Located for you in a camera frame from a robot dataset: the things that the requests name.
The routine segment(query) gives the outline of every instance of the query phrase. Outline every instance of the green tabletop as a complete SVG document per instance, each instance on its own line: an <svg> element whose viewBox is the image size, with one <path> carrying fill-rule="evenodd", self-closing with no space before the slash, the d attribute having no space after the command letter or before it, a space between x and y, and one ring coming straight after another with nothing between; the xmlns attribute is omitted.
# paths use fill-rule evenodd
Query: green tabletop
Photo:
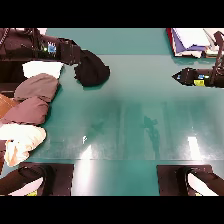
<svg viewBox="0 0 224 224"><path fill-rule="evenodd" d="M74 163L72 195L158 195L158 164L211 164L224 178L223 90L171 78L215 60L174 58L164 32L49 29L98 54L111 77L83 88L65 66L47 139L27 161Z"/></svg>

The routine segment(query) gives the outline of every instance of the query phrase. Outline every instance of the yellow sticker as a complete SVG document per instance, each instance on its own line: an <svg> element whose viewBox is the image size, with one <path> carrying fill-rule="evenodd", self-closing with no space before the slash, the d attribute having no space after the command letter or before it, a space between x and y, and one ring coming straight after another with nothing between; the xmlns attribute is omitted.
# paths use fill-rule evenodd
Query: yellow sticker
<svg viewBox="0 0 224 224"><path fill-rule="evenodd" d="M205 86L205 81L204 80L194 80L194 84L196 86Z"/></svg>
<svg viewBox="0 0 224 224"><path fill-rule="evenodd" d="M37 190L27 194L26 196L37 196Z"/></svg>

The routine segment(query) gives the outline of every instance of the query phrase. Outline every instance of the beige cloth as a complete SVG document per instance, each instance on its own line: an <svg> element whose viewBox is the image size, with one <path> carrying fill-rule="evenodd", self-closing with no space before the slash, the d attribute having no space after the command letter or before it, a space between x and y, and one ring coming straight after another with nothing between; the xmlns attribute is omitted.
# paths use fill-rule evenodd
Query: beige cloth
<svg viewBox="0 0 224 224"><path fill-rule="evenodd" d="M29 157L29 151L34 150L46 138L43 128L32 125L5 124L0 128L0 140L7 140L4 156L7 165L12 167Z"/></svg>

